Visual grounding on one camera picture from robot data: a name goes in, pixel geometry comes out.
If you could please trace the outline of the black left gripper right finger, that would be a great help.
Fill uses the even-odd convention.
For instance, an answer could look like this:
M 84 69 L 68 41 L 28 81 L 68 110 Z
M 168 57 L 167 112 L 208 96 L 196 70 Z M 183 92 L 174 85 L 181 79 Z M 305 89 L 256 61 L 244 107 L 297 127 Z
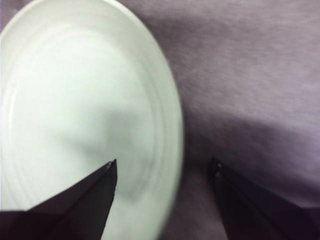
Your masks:
M 320 209 L 304 208 L 253 183 L 216 158 L 210 183 L 229 240 L 318 240 Z

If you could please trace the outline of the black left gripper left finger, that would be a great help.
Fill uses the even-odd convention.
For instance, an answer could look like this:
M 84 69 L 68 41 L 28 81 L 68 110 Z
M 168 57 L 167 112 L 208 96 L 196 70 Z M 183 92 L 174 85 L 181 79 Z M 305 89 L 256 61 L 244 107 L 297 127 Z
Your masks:
M 0 213 L 2 240 L 100 240 L 114 201 L 117 161 L 28 210 Z

